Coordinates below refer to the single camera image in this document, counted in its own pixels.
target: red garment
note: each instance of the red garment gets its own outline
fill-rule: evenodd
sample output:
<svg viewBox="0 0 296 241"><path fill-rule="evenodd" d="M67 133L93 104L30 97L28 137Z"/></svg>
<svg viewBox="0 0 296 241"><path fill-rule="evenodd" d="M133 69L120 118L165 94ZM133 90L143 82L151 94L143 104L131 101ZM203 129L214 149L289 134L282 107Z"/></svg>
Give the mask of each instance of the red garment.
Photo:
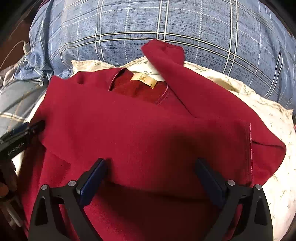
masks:
<svg viewBox="0 0 296 241"><path fill-rule="evenodd" d="M183 67L181 47L152 40L142 51L169 86L156 104L108 91L120 68L52 77L33 119L46 122L42 145L20 171L28 219L41 185L76 180L101 157L109 175L84 210L104 241L202 240L218 210L194 174L197 158L241 185L278 169L283 142L235 95Z"/></svg>

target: cream floral fabric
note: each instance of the cream floral fabric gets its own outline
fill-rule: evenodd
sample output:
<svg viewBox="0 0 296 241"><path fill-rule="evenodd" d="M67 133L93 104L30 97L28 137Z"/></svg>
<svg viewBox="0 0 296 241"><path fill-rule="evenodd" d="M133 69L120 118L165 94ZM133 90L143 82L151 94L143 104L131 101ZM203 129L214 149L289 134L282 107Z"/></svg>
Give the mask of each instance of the cream floral fabric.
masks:
<svg viewBox="0 0 296 241"><path fill-rule="evenodd" d="M74 74L78 71L94 72L115 68L113 65L98 60L72 60L72 64ZM286 110L280 104L262 98L241 81L224 74L190 62L185 62L184 66L212 80L240 98L259 115L270 131L285 143L287 153L282 165L263 186L272 217L274 240L281 240L296 212L296 133L292 121L293 110ZM164 81L145 56L122 67L133 73L142 72L157 81ZM32 111L29 119L34 115L41 102L42 99Z"/></svg>

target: bed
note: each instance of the bed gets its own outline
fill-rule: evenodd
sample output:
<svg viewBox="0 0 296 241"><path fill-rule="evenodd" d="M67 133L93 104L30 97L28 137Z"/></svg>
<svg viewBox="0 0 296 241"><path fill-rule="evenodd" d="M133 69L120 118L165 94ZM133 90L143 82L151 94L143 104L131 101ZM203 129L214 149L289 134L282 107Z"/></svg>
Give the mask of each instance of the bed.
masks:
<svg viewBox="0 0 296 241"><path fill-rule="evenodd" d="M67 79L77 71L125 66L155 77L140 51L150 39L182 46L186 67L232 91L286 144L283 164L263 188L274 240L288 230L291 235L296 42L257 0L44 1L30 29L30 52L0 73L0 135L31 119L52 75ZM21 157L14 162L20 166Z"/></svg>

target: clothing label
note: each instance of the clothing label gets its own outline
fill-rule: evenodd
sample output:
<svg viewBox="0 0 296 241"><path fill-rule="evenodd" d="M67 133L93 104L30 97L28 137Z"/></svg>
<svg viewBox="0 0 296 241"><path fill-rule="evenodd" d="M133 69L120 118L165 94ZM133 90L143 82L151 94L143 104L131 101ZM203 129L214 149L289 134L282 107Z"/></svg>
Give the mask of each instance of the clothing label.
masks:
<svg viewBox="0 0 296 241"><path fill-rule="evenodd" d="M131 78L131 80L139 80L139 81L143 82L144 84L150 86L151 89L153 89L157 83L157 81L155 79L153 79L153 78L149 77L147 74L143 74L143 73L134 74L133 77Z"/></svg>

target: white cord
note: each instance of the white cord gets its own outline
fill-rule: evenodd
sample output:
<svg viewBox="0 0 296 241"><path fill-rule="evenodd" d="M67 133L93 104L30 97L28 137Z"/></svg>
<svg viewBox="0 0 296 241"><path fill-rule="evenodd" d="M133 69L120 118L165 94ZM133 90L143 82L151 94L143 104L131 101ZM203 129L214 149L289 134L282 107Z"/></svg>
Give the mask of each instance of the white cord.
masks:
<svg viewBox="0 0 296 241"><path fill-rule="evenodd" d="M11 52L14 50L14 48L19 44L19 43L24 43L24 46L26 45L26 42L24 40L19 41L17 44L15 44L15 46L13 46L12 50L8 53L8 55L6 56L6 58L3 60L1 66L0 66L0 70L5 62L5 60L8 58L8 56L11 54Z"/></svg>

